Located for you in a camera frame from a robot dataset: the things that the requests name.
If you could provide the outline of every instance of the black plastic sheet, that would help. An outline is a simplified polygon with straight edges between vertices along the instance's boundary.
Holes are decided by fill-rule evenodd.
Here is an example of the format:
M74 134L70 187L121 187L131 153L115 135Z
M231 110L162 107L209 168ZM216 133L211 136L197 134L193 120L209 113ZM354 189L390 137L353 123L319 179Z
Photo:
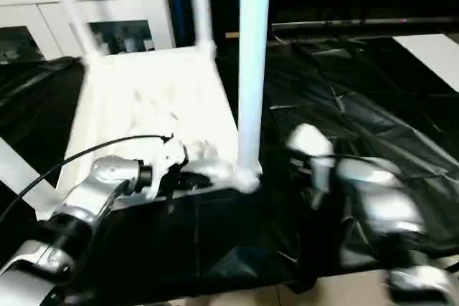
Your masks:
M237 45L219 51L235 117L237 64ZM70 85L61 87L77 95ZM319 128L336 153L396 163L426 221L424 250L431 257L458 253L458 102L455 91L392 39L268 48L261 190L175 200L172 214L163 203L113 212L85 265L64 286L66 302L135 305L298 281L306 288L318 275L378 267L353 229L339 255L327 255L309 190L292 179L285 150L301 123Z
M0 66L0 137L39 173L64 158L83 70L70 57Z
M229 83L235 77L227 67L237 61L233 48L219 63ZM308 123L327 136L335 153L396 163L425 219L430 240L423 249L431 257L457 254L459 95L393 39L271 47L266 61L263 115L265 123L271 121L264 132L269 146L281 152L292 130ZM321 230L320 223L304 226ZM338 261L321 257L318 273L375 268L370 254L352 227Z

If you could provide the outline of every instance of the white cabinet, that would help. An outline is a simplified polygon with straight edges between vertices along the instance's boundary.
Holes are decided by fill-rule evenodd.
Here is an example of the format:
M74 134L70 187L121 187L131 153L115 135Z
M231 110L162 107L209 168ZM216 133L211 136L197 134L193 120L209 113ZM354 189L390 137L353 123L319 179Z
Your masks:
M111 54L174 47L166 0L95 0L77 2L82 20ZM64 55L82 56L82 49L61 3L39 4Z
M60 1L0 0L0 55L6 47L16 56L20 46L28 57L19 61L82 56ZM108 54L175 47L167 0L76 0L76 5ZM31 47L24 49L23 42Z
M62 51L37 5L0 6L0 63L61 56Z

